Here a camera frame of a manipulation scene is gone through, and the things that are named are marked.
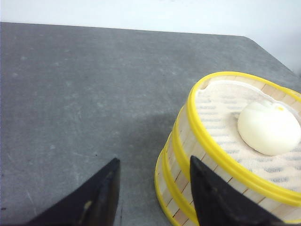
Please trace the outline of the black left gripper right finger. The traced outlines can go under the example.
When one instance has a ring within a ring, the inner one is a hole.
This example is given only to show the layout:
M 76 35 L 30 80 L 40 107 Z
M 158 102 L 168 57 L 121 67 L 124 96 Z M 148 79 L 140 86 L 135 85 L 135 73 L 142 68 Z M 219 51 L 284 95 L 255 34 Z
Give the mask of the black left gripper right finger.
M 201 226 L 288 225 L 232 188 L 196 156 L 190 158 L 190 180 Z

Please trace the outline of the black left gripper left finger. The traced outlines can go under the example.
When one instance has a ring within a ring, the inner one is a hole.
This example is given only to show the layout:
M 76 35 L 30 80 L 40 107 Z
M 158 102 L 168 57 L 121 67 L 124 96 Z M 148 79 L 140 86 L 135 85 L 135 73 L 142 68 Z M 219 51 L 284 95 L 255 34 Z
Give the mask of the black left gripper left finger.
M 28 226 L 112 226 L 119 202 L 120 160 L 112 159 Z

